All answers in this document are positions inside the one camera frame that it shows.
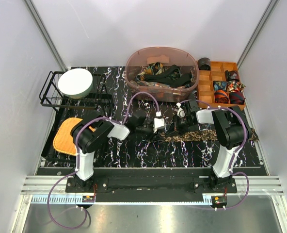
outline container lid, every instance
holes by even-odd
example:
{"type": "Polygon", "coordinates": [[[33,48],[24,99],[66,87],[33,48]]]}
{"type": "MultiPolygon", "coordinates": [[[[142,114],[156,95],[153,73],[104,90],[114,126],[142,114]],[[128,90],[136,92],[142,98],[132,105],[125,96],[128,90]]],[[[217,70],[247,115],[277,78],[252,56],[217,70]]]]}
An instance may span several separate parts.
{"type": "Polygon", "coordinates": [[[66,95],[77,95],[87,90],[93,82],[92,74],[82,68],[64,73],[58,80],[58,89],[66,95]]]}

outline metal floor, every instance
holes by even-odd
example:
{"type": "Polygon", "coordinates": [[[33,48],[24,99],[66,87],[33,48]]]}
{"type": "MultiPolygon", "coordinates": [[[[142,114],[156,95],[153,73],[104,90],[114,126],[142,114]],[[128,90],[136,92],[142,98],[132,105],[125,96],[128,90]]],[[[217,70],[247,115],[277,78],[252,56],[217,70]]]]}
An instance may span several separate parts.
{"type": "MultiPolygon", "coordinates": [[[[239,198],[229,197],[229,206],[239,198]]],[[[51,205],[53,216],[69,205],[51,205]]],[[[79,233],[280,233],[281,228],[270,197],[249,196],[233,210],[207,211],[192,206],[149,205],[94,205],[90,207],[91,224],[87,221],[79,233]]],[[[63,225],[79,225],[84,213],[79,210],[57,218],[63,225]]],[[[47,206],[32,204],[26,219],[24,233],[64,233],[54,223],[49,223],[47,206]]]]}

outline orange woven mat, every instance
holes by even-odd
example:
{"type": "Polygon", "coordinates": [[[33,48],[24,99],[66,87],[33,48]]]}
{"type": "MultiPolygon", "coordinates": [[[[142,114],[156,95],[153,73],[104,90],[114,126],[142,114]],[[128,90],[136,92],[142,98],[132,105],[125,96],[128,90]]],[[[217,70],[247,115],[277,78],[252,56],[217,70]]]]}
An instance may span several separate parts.
{"type": "Polygon", "coordinates": [[[82,121],[81,118],[68,118],[66,119],[62,125],[60,126],[57,134],[55,135],[55,138],[53,140],[53,147],[56,149],[56,151],[76,156],[76,148],[75,144],[72,142],[72,136],[70,135],[70,132],[72,128],[77,125],[80,121],[82,121]]]}

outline black strap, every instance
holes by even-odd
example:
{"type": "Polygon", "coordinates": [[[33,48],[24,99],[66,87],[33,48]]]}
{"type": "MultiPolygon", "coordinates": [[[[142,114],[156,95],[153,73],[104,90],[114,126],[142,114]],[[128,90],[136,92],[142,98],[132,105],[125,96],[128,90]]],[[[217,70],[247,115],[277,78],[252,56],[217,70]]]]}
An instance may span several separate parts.
{"type": "Polygon", "coordinates": [[[146,82],[156,82],[156,83],[162,83],[162,84],[170,85],[174,82],[174,80],[168,78],[168,76],[171,73],[173,73],[176,69],[177,69],[177,72],[179,72],[179,67],[176,65],[172,65],[165,72],[163,72],[161,74],[157,74],[157,75],[145,74],[144,80],[146,82]]]}
{"type": "Polygon", "coordinates": [[[183,74],[179,79],[174,81],[170,85],[170,87],[177,88],[177,87],[180,87],[180,86],[185,86],[185,85],[187,85],[187,84],[189,84],[191,82],[191,78],[192,78],[192,74],[191,73],[183,74]]]}

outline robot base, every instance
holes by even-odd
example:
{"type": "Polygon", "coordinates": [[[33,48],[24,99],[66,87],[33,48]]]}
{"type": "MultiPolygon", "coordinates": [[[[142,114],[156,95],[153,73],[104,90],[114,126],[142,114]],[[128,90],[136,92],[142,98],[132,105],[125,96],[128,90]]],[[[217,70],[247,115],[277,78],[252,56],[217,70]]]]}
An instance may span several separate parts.
{"type": "Polygon", "coordinates": [[[86,181],[79,177],[68,178],[66,185],[66,193],[93,193],[93,185],[96,184],[98,193],[106,193],[108,187],[108,179],[106,177],[89,178],[86,181]]]}
{"type": "Polygon", "coordinates": [[[237,193],[236,183],[234,178],[229,178],[228,182],[215,185],[210,184],[210,178],[195,178],[193,179],[193,187],[195,193],[220,193],[223,194],[226,188],[227,193],[237,193]]]}

